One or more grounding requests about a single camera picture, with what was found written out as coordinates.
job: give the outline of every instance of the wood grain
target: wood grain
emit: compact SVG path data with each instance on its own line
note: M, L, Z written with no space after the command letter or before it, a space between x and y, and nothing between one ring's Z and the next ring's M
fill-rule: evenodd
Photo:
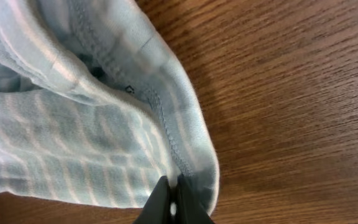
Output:
M358 0L138 1L198 94L216 223L358 223ZM0 223L130 223L0 195Z

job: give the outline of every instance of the brown wood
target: brown wood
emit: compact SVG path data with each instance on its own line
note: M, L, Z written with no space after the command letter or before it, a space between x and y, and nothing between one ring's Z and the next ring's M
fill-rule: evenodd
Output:
M358 0L143 0L199 96L216 223L358 223ZM131 223L0 195L0 223Z

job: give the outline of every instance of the cloth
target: cloth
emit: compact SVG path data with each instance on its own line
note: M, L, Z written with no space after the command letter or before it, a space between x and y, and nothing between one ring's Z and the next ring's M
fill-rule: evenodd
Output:
M140 208L219 166L191 83L134 1L0 0L0 192Z

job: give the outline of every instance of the striped cloth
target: striped cloth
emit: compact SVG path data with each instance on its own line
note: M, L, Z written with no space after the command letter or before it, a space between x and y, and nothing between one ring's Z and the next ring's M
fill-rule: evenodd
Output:
M180 173L211 214L195 92L135 2L0 0L0 193L139 208Z

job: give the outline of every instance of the striped towel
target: striped towel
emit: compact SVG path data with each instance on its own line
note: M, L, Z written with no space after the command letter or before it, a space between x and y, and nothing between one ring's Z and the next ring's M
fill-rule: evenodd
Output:
M140 208L216 154L191 83L132 0L0 0L0 193Z

